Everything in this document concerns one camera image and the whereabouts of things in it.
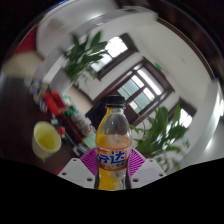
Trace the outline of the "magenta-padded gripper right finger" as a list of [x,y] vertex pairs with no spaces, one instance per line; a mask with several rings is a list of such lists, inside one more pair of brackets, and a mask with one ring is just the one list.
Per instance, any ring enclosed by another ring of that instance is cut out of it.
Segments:
[[165,172],[154,159],[146,159],[136,149],[131,149],[125,177],[127,189],[143,187],[165,176]]

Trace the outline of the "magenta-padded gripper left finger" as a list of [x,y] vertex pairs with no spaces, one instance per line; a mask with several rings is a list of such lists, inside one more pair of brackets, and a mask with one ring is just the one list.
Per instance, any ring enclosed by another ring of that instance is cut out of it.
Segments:
[[58,176],[78,186],[97,189],[99,169],[95,149],[89,150],[80,158],[72,158]]

